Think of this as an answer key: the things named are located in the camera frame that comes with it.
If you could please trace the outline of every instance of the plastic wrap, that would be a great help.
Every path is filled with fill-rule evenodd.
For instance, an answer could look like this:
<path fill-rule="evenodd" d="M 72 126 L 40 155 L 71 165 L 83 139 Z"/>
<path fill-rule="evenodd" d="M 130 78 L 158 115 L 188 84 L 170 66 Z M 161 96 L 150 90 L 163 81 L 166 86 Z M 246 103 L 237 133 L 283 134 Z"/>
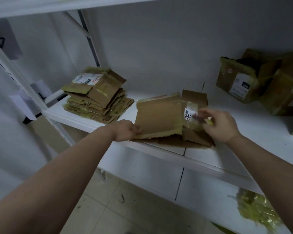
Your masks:
<path fill-rule="evenodd" d="M 274 233 L 282 220 L 263 195 L 239 189 L 237 203 L 240 215 L 266 227 L 267 233 Z"/>

